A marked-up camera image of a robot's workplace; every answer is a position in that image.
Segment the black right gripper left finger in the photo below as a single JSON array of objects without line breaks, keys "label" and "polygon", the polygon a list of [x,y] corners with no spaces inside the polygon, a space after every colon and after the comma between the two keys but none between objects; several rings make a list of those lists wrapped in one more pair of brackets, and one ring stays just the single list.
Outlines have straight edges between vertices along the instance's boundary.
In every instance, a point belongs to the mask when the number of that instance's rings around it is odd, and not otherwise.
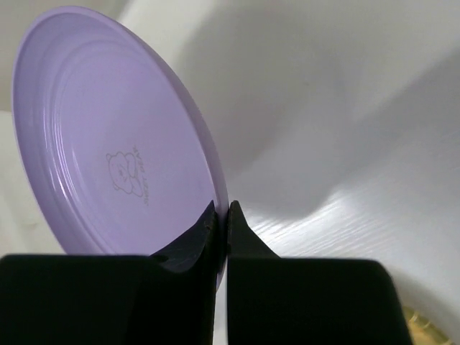
[{"label": "black right gripper left finger", "polygon": [[218,217],[150,256],[1,259],[3,344],[211,344]]}]

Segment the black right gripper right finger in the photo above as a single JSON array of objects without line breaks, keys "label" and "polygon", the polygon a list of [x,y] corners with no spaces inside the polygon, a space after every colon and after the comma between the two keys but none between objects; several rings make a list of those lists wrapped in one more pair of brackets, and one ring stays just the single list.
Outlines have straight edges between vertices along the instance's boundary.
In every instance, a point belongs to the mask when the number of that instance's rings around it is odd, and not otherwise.
[{"label": "black right gripper right finger", "polygon": [[369,259],[287,258],[230,205],[226,281],[230,344],[410,344],[388,271]]}]

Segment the purple plastic plate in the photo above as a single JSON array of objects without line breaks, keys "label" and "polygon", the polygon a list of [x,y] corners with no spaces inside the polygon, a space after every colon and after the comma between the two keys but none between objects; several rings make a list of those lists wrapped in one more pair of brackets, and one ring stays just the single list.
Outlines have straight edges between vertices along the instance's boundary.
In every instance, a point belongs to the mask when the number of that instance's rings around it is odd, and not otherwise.
[{"label": "purple plastic plate", "polygon": [[80,6],[41,14],[11,79],[29,184],[68,254],[153,254],[229,199],[211,133],[170,66]]}]

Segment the round bamboo tray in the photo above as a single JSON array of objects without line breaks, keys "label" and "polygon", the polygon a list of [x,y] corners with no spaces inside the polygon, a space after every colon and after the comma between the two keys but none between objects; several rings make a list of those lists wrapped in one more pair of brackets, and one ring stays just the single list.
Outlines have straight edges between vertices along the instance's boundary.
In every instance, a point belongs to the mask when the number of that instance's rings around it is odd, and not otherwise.
[{"label": "round bamboo tray", "polygon": [[406,324],[415,345],[455,345],[439,327],[423,314],[406,305],[402,307]]}]

